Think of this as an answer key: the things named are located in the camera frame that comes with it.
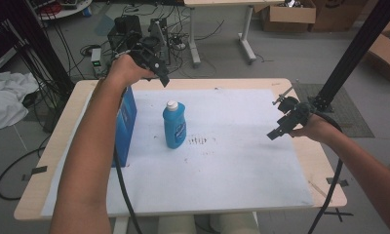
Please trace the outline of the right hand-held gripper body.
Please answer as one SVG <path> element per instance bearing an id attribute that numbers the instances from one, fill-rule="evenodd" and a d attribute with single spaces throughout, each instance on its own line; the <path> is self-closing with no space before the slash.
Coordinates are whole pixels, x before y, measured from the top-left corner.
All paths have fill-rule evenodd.
<path id="1" fill-rule="evenodd" d="M 277 121 L 284 134 L 289 134 L 298 124 L 305 126 L 311 114 L 314 113 L 314 106 L 309 102 L 300 102 L 295 97 L 288 97 L 293 87 L 288 88 L 272 102 L 278 104 L 278 109 L 283 116 Z"/>

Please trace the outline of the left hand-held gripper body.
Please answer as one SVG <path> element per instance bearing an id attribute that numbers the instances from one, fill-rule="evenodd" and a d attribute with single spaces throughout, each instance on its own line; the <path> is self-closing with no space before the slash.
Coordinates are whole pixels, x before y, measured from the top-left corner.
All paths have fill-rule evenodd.
<path id="1" fill-rule="evenodd" d="M 151 70 L 160 79 L 168 79 L 167 66 L 147 46 L 141 43 L 135 44 L 131 48 L 130 56 L 138 66 Z"/>

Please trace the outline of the blue bottle with white cap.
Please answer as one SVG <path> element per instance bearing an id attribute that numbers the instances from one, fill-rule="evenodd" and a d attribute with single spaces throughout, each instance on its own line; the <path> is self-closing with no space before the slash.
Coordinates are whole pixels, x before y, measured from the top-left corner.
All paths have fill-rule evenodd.
<path id="1" fill-rule="evenodd" d="M 186 138 L 185 106 L 175 100 L 169 100 L 163 111 L 164 132 L 167 146 L 180 147 Z"/>

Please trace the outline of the person's left hand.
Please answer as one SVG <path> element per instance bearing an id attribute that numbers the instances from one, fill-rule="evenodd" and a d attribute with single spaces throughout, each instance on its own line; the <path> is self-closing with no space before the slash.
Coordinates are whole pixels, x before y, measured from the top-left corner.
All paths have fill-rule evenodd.
<path id="1" fill-rule="evenodd" d="M 122 55 L 111 63 L 104 83 L 110 87 L 126 88 L 143 78 L 154 78 L 149 69 L 138 66 L 129 55 Z"/>

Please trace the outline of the white table mat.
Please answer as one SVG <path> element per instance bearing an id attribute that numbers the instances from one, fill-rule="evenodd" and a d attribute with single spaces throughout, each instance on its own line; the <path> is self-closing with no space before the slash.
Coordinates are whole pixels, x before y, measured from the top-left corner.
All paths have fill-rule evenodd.
<path id="1" fill-rule="evenodd" d="M 124 170 L 109 174 L 112 215 L 193 215 L 310 207 L 292 141 L 267 137 L 280 114 L 267 89 L 134 91 L 136 122 Z M 167 146 L 163 111 L 185 106 L 186 138 Z"/>

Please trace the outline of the grey power supply unit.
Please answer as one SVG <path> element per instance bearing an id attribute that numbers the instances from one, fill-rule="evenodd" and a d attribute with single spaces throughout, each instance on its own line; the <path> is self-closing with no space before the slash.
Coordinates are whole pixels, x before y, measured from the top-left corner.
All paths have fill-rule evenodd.
<path id="1" fill-rule="evenodd" d="M 92 49 L 91 63 L 93 67 L 101 67 L 101 48 Z"/>

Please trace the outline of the grey floor mat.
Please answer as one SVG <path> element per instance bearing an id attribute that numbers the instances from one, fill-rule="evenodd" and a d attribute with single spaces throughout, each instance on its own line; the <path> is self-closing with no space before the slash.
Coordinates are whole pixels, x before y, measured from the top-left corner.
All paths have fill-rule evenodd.
<path id="1" fill-rule="evenodd" d="M 310 102 L 323 88 L 323 84 L 293 83 L 292 86 L 299 100 L 306 102 Z M 370 127 L 344 88 L 338 91 L 324 114 L 333 118 L 348 137 L 374 137 Z"/>

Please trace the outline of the blue cardboard box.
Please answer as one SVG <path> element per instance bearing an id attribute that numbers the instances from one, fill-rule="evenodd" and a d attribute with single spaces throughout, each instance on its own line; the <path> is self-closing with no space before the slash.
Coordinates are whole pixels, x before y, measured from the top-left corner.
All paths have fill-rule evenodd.
<path id="1" fill-rule="evenodd" d="M 126 166 L 136 117 L 137 106 L 133 89 L 128 87 L 122 95 L 116 119 L 115 147 L 122 168 Z"/>

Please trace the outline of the round white table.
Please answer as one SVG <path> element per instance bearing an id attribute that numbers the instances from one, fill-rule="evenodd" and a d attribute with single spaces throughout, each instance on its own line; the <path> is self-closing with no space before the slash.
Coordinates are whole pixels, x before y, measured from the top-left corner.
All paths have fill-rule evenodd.
<path id="1" fill-rule="evenodd" d="M 54 1 L 41 7 L 38 10 L 38 16 L 41 20 L 55 20 L 61 19 L 76 14 L 82 14 L 84 17 L 92 15 L 91 4 L 93 0 L 75 0 L 76 5 L 65 6 L 61 5 L 59 1 Z"/>

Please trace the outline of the open cardboard box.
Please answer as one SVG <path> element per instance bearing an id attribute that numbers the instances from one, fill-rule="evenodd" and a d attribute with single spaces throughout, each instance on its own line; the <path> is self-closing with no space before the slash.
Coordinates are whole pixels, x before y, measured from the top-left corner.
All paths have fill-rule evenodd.
<path id="1" fill-rule="evenodd" d="M 306 32 L 316 21 L 316 6 L 312 0 L 294 0 L 294 6 L 278 3 L 261 11 L 262 28 L 267 32 Z"/>

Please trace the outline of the black tape cross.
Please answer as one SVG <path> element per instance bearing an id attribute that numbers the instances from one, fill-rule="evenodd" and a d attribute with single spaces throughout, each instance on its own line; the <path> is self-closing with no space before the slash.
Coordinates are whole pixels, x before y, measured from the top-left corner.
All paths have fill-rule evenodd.
<path id="1" fill-rule="evenodd" d="M 334 208 L 333 211 L 324 211 L 323 215 L 335 215 L 338 217 L 339 222 L 343 222 L 345 216 L 353 216 L 351 213 L 342 212 L 339 208 Z"/>

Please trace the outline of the closed cardboard box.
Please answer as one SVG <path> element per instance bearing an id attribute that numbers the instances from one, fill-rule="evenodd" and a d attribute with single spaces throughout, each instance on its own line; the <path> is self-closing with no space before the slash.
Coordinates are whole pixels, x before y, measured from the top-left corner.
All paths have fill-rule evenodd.
<path id="1" fill-rule="evenodd" d="M 316 20 L 310 32 L 342 32 L 349 30 L 369 0 L 312 0 Z"/>

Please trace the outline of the large cardboard box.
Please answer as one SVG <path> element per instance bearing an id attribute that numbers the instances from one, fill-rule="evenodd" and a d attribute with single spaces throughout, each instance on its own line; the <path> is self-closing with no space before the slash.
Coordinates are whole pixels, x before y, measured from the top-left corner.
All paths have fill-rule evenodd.
<path id="1" fill-rule="evenodd" d="M 365 62 L 390 82 L 390 21 L 369 48 Z"/>

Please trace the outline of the white cloth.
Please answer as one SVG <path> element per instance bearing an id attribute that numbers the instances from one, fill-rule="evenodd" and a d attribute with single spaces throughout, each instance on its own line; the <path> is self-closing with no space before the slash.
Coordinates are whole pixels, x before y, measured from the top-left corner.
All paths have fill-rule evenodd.
<path id="1" fill-rule="evenodd" d="M 0 73 L 0 129 L 14 125 L 27 115 L 28 110 L 22 102 L 38 88 L 31 73 Z"/>

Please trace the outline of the black metal stand post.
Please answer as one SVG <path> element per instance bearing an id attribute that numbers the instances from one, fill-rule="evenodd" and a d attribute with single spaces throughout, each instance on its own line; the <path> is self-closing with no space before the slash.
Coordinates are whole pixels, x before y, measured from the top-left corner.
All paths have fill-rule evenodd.
<path id="1" fill-rule="evenodd" d="M 325 111 L 350 74 L 390 21 L 390 0 L 378 0 L 369 16 L 349 44 L 320 92 L 312 99 L 319 111 Z"/>

